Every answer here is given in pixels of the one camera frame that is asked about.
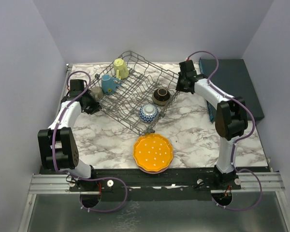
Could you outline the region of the small grey cup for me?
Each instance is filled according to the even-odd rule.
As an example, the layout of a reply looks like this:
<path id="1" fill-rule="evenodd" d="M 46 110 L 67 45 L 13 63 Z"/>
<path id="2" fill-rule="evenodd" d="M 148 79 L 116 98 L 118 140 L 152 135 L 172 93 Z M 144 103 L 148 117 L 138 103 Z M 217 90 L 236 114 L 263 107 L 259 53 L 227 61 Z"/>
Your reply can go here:
<path id="1" fill-rule="evenodd" d="M 91 94 L 97 102 L 104 96 L 103 90 L 99 86 L 92 87 Z"/>

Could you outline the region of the blue floral mug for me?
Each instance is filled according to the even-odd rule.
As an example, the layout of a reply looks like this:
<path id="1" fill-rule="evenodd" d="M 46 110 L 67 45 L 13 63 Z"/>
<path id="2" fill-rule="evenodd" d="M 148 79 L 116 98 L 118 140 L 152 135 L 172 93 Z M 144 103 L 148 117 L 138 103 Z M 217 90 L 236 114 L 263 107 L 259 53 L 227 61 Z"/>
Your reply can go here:
<path id="1" fill-rule="evenodd" d="M 105 74 L 101 77 L 101 88 L 105 95 L 114 94 L 121 84 L 122 84 L 121 80 L 112 77 L 109 74 Z"/>

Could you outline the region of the brown patterned bowl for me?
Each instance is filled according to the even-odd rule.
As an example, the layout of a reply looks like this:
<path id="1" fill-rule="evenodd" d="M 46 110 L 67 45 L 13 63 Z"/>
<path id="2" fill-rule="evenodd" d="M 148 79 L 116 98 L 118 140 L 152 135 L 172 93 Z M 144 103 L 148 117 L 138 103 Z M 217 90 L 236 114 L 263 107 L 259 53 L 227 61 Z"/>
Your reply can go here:
<path id="1" fill-rule="evenodd" d="M 158 106 L 165 106 L 171 98 L 171 95 L 166 88 L 158 88 L 152 94 L 152 101 Z"/>

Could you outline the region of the pale yellow mug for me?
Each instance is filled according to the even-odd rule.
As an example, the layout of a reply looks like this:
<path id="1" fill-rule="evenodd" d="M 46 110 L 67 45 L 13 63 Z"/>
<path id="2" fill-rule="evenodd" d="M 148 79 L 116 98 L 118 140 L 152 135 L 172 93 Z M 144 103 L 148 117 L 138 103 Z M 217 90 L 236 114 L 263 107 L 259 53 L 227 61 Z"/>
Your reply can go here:
<path id="1" fill-rule="evenodd" d="M 119 80 L 127 78 L 130 74 L 127 64 L 121 58 L 117 58 L 114 60 L 113 67 L 116 73 L 116 78 Z"/>

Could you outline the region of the grey wire dish rack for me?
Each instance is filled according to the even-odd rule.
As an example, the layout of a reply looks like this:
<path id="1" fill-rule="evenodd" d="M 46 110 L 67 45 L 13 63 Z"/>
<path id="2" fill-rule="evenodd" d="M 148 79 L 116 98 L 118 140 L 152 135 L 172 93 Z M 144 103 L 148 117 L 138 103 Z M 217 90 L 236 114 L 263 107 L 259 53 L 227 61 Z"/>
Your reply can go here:
<path id="1" fill-rule="evenodd" d="M 127 64 L 129 76 L 114 94 L 102 97 L 99 101 L 101 110 L 138 135 L 154 133 L 155 125 L 179 94 L 175 90 L 178 74 L 132 51 L 122 53 L 119 58 Z M 169 91 L 170 100 L 165 106 L 157 107 L 159 113 L 153 122 L 145 123 L 139 117 L 139 110 L 143 105 L 153 103 L 152 95 L 159 88 Z"/>

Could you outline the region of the red patterned glass bowl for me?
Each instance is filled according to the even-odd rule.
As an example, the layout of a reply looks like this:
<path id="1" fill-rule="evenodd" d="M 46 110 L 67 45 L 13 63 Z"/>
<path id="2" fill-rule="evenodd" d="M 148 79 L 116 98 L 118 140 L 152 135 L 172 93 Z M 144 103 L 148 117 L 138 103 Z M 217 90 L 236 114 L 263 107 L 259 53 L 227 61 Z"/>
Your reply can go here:
<path id="1" fill-rule="evenodd" d="M 151 123 L 158 115 L 158 108 L 153 104 L 142 105 L 139 109 L 139 118 L 144 123 Z"/>

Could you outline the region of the orange polka dot plate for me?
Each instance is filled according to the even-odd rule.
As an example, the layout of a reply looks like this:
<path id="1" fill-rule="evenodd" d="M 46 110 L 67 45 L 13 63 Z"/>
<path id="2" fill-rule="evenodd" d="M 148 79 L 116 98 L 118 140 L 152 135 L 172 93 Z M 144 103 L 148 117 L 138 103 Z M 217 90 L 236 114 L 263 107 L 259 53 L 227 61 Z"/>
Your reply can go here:
<path id="1" fill-rule="evenodd" d="M 133 159 L 146 171 L 169 167 L 174 158 L 173 146 L 164 136 L 151 133 L 140 136 L 133 146 Z"/>

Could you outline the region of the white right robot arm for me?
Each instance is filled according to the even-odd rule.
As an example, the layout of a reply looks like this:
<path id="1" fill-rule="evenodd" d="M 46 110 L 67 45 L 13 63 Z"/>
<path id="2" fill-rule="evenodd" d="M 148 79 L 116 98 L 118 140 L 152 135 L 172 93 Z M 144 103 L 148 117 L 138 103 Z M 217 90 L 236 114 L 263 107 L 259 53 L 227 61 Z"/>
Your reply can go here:
<path id="1" fill-rule="evenodd" d="M 215 128 L 220 136 L 219 156 L 216 168 L 220 172 L 213 176 L 213 185 L 224 189 L 230 184 L 227 175 L 234 171 L 234 142 L 244 134 L 248 127 L 245 100 L 233 97 L 211 83 L 203 74 L 197 74 L 193 61 L 179 63 L 180 72 L 176 90 L 180 92 L 197 93 L 216 109 Z"/>

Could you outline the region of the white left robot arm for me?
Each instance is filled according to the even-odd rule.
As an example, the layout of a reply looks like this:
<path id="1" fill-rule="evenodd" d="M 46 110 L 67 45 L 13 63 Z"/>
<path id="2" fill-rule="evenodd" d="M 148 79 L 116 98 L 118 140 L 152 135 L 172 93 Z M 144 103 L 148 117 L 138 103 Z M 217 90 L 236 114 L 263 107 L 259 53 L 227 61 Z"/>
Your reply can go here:
<path id="1" fill-rule="evenodd" d="M 98 180 L 94 168 L 80 160 L 72 128 L 81 113 L 91 115 L 100 109 L 85 81 L 71 80 L 70 90 L 61 100 L 55 121 L 37 135 L 43 168 L 72 174 L 81 179 L 81 186 L 87 191 L 94 190 Z"/>

